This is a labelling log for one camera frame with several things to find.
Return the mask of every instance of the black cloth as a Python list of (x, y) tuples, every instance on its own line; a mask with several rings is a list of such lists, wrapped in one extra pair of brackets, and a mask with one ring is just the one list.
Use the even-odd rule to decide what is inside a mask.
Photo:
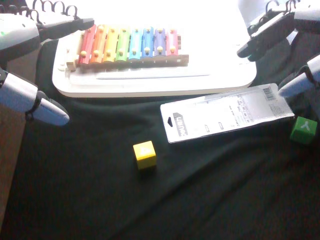
[[(71, 120), (26, 125), (1, 240), (319, 239), (319, 137), (290, 141), (290, 121), (169, 144), (160, 105), (190, 96), (65, 97), (51, 81), (56, 47), (42, 47), (36, 84)], [(290, 50), (267, 52), (252, 85), (292, 73)], [(316, 119), (303, 94), (288, 101)], [(141, 176), (133, 145), (146, 141), (157, 168)]]

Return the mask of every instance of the rainbow xylophone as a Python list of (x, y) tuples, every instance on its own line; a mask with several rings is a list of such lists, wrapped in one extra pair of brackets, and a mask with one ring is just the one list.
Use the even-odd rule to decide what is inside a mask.
[(106, 24), (93, 25), (77, 31), (69, 38), (66, 67), (164, 67), (186, 66), (188, 54), (181, 52), (181, 36), (176, 29), (129, 27), (118, 28)]

